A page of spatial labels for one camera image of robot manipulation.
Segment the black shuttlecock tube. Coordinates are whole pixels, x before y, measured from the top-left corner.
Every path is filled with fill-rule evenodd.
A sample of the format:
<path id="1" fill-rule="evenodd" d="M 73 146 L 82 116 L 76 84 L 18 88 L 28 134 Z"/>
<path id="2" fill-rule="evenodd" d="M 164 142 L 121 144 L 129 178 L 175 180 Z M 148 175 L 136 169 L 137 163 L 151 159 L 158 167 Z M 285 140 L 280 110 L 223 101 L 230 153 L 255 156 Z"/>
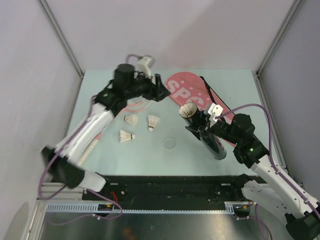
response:
<path id="1" fill-rule="evenodd" d="M 209 119 L 203 110 L 199 110 L 197 105 L 190 102 L 180 107 L 179 115 L 187 124 L 185 129 L 202 142 L 216 160 L 223 160 L 227 156 L 219 138 L 209 132 Z"/>

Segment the clear tube lid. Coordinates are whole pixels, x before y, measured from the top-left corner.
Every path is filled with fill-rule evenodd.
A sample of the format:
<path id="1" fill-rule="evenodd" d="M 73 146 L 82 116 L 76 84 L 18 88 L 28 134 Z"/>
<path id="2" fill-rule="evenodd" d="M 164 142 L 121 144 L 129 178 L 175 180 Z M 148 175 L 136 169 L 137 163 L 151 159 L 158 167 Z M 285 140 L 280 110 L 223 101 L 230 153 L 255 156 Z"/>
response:
<path id="1" fill-rule="evenodd" d="M 168 150 L 174 149 L 176 145 L 177 145 L 176 140 L 173 137 L 166 137 L 163 140 L 163 146 Z"/>

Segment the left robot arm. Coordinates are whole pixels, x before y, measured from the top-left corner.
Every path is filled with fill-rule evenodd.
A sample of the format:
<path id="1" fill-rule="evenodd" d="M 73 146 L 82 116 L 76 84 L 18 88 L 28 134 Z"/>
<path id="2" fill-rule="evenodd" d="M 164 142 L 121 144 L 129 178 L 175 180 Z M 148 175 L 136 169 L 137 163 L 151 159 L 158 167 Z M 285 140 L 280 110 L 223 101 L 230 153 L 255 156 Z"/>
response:
<path id="1" fill-rule="evenodd" d="M 55 147 L 45 146 L 42 159 L 46 170 L 69 189 L 81 187 L 93 190 L 100 200 L 110 196 L 111 188 L 98 173 L 77 166 L 93 139 L 127 107 L 129 100 L 143 97 L 160 102 L 170 95 L 160 74 L 151 75 L 149 69 L 137 70 L 129 63 L 122 63 L 113 72 L 111 87 L 106 86 L 91 98 L 87 116 L 69 135 Z"/>

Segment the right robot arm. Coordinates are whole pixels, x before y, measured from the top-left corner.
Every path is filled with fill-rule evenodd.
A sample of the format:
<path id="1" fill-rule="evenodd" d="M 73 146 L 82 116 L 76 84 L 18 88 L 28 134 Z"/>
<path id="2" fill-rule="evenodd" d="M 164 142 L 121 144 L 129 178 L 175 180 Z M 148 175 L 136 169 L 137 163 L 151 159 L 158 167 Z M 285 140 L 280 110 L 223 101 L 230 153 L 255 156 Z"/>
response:
<path id="1" fill-rule="evenodd" d="M 255 172 L 267 184 L 264 188 L 253 178 L 242 174 L 230 188 L 231 196 L 256 202 L 273 214 L 295 240 L 313 240 L 320 235 L 320 201 L 309 195 L 275 162 L 271 153 L 254 135 L 255 126 L 249 115 L 238 113 L 231 123 L 218 120 L 210 125 L 202 111 L 182 114 L 186 129 L 203 141 L 222 138 L 235 145 L 233 154 L 240 164 Z"/>

